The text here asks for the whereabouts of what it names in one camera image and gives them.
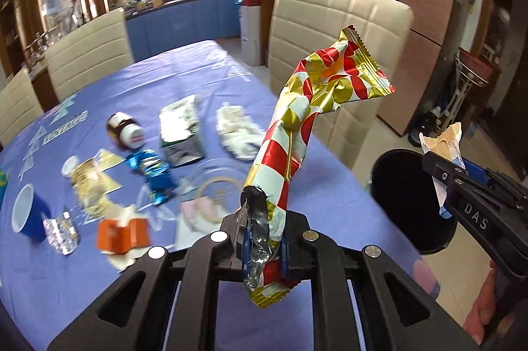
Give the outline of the person's right hand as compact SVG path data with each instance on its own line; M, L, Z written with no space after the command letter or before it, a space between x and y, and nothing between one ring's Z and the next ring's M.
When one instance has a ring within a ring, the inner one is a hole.
M480 350L527 350L527 300L522 300L505 316L495 331L484 339L485 329L496 313L499 292L508 280L497 265L489 261L489 272L472 309L465 318L464 331L480 346Z

